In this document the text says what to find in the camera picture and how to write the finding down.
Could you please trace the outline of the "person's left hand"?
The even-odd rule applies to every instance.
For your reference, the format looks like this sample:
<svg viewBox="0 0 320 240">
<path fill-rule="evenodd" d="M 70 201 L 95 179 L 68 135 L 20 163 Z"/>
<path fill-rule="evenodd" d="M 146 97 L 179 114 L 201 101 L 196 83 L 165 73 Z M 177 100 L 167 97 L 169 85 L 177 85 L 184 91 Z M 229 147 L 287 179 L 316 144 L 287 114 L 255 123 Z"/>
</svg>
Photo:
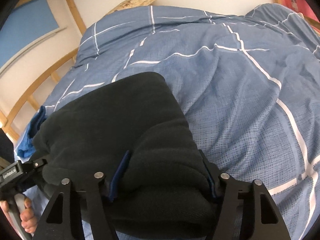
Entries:
<svg viewBox="0 0 320 240">
<path fill-rule="evenodd" d="M 34 211 L 33 211 L 31 204 L 32 204 L 31 200 L 28 197 L 25 197 L 24 198 L 25 209 L 20 214 L 21 226 L 24 228 L 25 232 L 30 233 L 30 234 L 35 232 L 37 225 L 38 225 L 38 221 L 37 221 L 37 218 L 34 214 Z M 8 222 L 10 223 L 10 225 L 16 230 L 16 228 L 12 222 L 12 219 L 9 216 L 8 202 L 1 201 L 1 209 L 2 209 L 5 217 L 7 218 Z"/>
</svg>

